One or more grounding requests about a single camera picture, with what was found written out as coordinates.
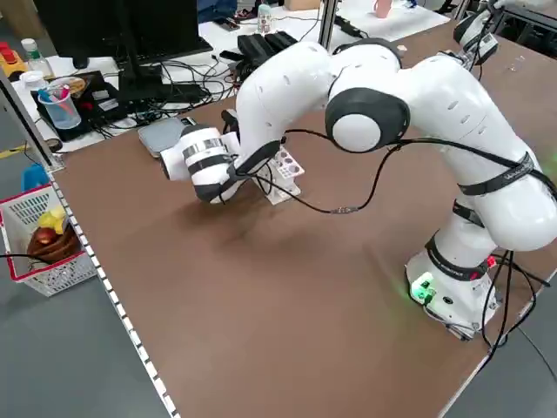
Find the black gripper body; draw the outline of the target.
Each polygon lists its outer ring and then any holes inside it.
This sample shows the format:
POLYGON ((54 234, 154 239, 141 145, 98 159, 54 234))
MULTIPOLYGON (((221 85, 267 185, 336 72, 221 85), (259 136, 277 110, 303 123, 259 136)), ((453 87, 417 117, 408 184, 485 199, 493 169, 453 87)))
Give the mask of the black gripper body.
POLYGON ((221 111, 221 118, 224 121, 222 132, 224 134, 234 133, 236 135, 236 140, 240 142, 238 115, 236 111, 233 109, 225 109, 221 111))

